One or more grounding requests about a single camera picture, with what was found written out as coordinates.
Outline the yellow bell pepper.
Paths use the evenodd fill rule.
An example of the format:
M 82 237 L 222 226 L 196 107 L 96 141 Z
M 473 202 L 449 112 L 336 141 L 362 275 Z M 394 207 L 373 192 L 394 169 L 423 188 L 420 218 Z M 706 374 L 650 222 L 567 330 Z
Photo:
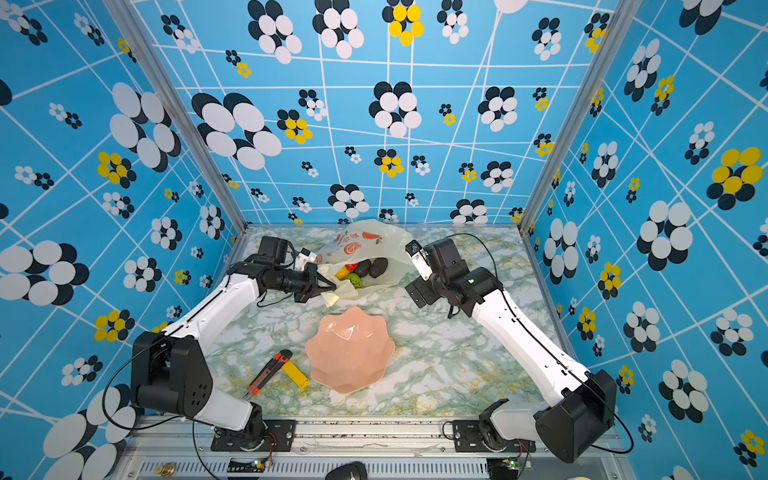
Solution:
M 336 274 L 336 278 L 343 281 L 345 280 L 350 274 L 353 274 L 354 270 L 349 269 L 347 266 L 343 266 Z

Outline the translucent printed plastic bag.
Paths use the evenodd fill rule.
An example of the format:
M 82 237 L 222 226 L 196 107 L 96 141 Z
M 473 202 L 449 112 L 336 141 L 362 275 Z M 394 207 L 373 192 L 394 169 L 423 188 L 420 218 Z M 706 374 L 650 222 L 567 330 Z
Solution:
M 405 251 L 413 239 L 406 230 L 376 220 L 355 222 L 342 228 L 317 254 L 318 273 L 336 285 L 333 291 L 321 294 L 325 305 L 331 307 L 341 300 L 362 301 L 373 293 L 397 286 L 407 273 L 414 271 Z M 374 263 L 379 258 L 387 261 L 384 272 L 376 278 L 370 273 L 366 276 L 357 273 L 360 288 L 346 279 L 352 270 L 340 275 L 349 265 L 359 265 L 365 260 Z

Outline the green lime fruit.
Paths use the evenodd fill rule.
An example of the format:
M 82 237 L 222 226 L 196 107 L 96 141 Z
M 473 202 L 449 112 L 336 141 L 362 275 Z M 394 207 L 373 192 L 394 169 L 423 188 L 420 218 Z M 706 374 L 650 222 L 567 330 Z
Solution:
M 344 281 L 349 281 L 355 289 L 362 289 L 363 283 L 361 277 L 356 273 L 349 273 L 343 278 Z

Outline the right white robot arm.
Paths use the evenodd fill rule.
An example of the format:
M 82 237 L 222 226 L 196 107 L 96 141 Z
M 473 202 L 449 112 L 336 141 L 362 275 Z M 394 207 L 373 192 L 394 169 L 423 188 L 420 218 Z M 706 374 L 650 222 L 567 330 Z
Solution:
M 550 340 L 493 272 L 468 268 L 452 239 L 426 246 L 412 240 L 404 250 L 419 273 L 406 287 L 416 306 L 446 300 L 451 316 L 463 312 L 475 320 L 530 376 L 547 403 L 532 416 L 535 439 L 565 463 L 596 447 L 618 419 L 611 375 L 590 371 Z

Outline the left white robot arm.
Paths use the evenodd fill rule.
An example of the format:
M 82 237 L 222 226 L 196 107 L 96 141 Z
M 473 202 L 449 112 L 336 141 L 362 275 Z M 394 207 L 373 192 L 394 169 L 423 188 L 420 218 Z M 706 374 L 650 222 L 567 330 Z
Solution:
M 234 433 L 264 436 L 261 407 L 214 386 L 205 355 L 242 310 L 270 291 L 305 303 L 336 289 L 319 273 L 316 255 L 282 238 L 265 236 L 255 254 L 232 265 L 222 282 L 180 320 L 133 343 L 134 405 Z

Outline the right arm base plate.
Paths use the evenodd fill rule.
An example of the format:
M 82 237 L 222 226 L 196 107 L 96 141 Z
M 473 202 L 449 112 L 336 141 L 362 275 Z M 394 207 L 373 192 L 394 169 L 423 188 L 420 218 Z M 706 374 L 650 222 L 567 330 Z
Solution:
M 533 440 L 506 440 L 496 433 L 489 422 L 480 420 L 452 420 L 450 433 L 457 453 L 535 453 Z

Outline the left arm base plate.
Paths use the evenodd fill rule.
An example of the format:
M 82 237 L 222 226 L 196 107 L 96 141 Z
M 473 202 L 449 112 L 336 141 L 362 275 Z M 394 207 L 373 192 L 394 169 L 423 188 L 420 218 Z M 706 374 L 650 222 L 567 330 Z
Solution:
M 263 420 L 259 426 L 245 431 L 214 429 L 210 449 L 214 452 L 289 452 L 296 435 L 293 419 Z

